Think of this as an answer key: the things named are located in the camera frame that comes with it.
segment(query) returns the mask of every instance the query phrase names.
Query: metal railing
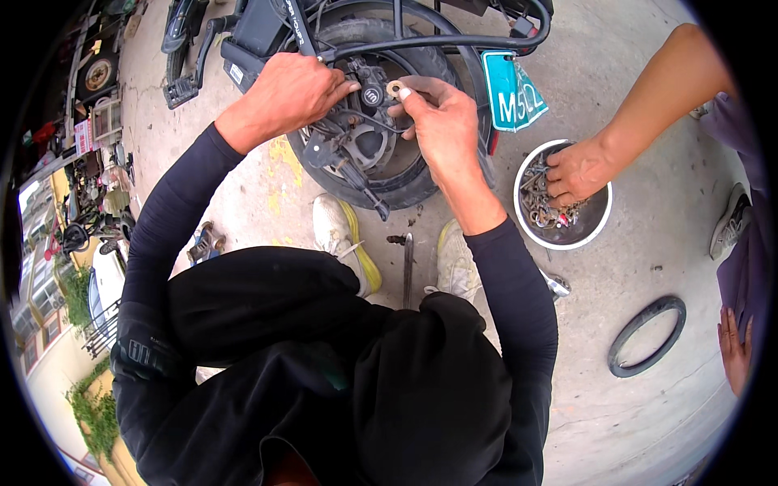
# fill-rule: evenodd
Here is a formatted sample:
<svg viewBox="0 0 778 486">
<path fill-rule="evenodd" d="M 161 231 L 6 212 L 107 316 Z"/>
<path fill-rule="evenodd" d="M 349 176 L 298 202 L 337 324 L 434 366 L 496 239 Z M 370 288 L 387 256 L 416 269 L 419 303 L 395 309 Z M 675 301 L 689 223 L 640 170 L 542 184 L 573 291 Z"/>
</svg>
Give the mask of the metal railing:
<svg viewBox="0 0 778 486">
<path fill-rule="evenodd" d="M 109 305 L 102 313 L 96 315 L 84 330 L 85 343 L 81 349 L 86 349 L 86 352 L 92 355 L 92 359 L 97 358 L 101 352 L 110 348 L 116 342 L 120 304 L 121 299 Z M 105 319 L 105 314 L 111 310 L 114 310 L 115 313 Z M 98 323 L 101 317 L 103 317 L 104 322 Z"/>
</svg>

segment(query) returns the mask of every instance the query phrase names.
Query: green plant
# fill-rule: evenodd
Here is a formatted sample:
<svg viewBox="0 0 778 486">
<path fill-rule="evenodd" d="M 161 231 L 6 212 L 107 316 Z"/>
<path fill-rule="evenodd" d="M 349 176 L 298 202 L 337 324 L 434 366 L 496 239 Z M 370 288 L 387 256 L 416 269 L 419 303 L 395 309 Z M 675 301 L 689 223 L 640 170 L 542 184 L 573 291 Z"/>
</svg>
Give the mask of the green plant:
<svg viewBox="0 0 778 486">
<path fill-rule="evenodd" d="M 81 435 L 89 452 L 95 457 L 102 453 L 109 463 L 111 450 L 119 436 L 119 425 L 116 422 L 116 400 L 111 393 L 102 394 L 102 387 L 95 393 L 95 397 L 86 396 L 89 385 L 108 369 L 108 358 L 95 366 L 95 369 L 81 381 L 74 384 L 65 398 L 70 402 L 75 421 L 79 425 Z M 82 423 L 89 428 L 89 434 L 84 432 Z"/>
<path fill-rule="evenodd" d="M 60 284 L 65 291 L 65 305 L 68 307 L 68 320 L 79 331 L 83 332 L 92 322 L 89 314 L 89 267 L 75 269 L 73 267 L 60 273 Z"/>
</svg>

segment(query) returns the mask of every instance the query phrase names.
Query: inner tube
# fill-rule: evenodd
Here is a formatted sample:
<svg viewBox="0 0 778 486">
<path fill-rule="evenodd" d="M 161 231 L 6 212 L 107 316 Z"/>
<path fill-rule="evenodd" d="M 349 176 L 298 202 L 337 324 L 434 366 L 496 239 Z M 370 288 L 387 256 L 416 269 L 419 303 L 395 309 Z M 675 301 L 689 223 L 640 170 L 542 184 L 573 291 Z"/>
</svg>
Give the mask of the inner tube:
<svg viewBox="0 0 778 486">
<path fill-rule="evenodd" d="M 673 309 L 678 311 L 678 320 L 675 321 L 675 328 L 664 344 L 662 344 L 651 356 L 636 365 L 622 367 L 618 362 L 619 352 L 624 348 L 624 344 L 626 344 L 632 335 L 635 334 L 635 331 L 659 314 Z M 681 336 L 681 331 L 683 330 L 685 322 L 686 304 L 674 295 L 660 297 L 656 302 L 641 310 L 638 315 L 634 316 L 624 329 L 622 329 L 622 332 L 619 333 L 616 340 L 611 344 L 610 351 L 608 351 L 608 367 L 611 370 L 611 373 L 613 373 L 613 376 L 618 378 L 629 378 L 630 376 L 642 373 L 655 365 L 662 356 L 670 351 L 670 348 L 673 347 L 673 344 L 678 340 L 678 337 Z"/>
</svg>

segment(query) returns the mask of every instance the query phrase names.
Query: gray pants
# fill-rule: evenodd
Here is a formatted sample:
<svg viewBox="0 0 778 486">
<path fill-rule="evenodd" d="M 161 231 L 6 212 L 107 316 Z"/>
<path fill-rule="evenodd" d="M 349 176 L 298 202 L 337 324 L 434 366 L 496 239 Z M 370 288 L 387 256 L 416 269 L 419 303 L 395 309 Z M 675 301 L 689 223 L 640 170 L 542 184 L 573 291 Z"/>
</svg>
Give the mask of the gray pants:
<svg viewBox="0 0 778 486">
<path fill-rule="evenodd" d="M 738 151 L 751 185 L 752 220 L 730 256 L 719 266 L 717 277 L 722 303 L 734 309 L 741 342 L 748 319 L 754 317 L 752 347 L 758 354 L 766 333 L 773 267 L 773 215 L 767 168 L 748 114 L 726 93 L 713 98 L 712 110 L 699 122 L 708 135 Z"/>
</svg>

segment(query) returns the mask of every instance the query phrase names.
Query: yellow sole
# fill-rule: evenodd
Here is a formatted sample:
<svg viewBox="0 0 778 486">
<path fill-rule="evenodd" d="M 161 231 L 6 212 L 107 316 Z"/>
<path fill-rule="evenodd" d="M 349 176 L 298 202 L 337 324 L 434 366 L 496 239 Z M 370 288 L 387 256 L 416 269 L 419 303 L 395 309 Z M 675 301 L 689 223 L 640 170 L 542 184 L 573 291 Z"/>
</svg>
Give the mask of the yellow sole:
<svg viewBox="0 0 778 486">
<path fill-rule="evenodd" d="M 349 220 L 349 229 L 351 229 L 351 236 L 354 239 L 354 243 L 359 243 L 362 240 L 359 238 L 359 223 L 356 220 L 356 213 L 354 212 L 354 209 L 349 203 L 341 201 L 340 199 L 338 199 L 338 203 L 340 203 L 341 208 L 343 208 L 346 219 Z M 362 245 L 359 245 L 356 250 L 354 250 L 354 253 L 356 253 L 357 259 L 359 259 L 359 262 L 362 264 L 362 268 L 365 269 L 367 283 L 370 284 L 370 293 L 374 294 L 378 292 L 378 289 L 381 288 L 382 283 L 381 272 L 378 271 L 378 267 L 373 262 L 373 259 L 370 258 L 370 255 L 367 254 Z"/>
<path fill-rule="evenodd" d="M 457 219 L 451 219 L 446 225 L 443 227 L 443 229 L 440 230 L 440 236 L 438 236 L 438 253 L 440 253 L 440 248 L 443 246 L 443 238 L 446 237 L 446 233 L 448 233 L 448 229 L 453 225 L 455 222 L 457 222 Z"/>
</svg>

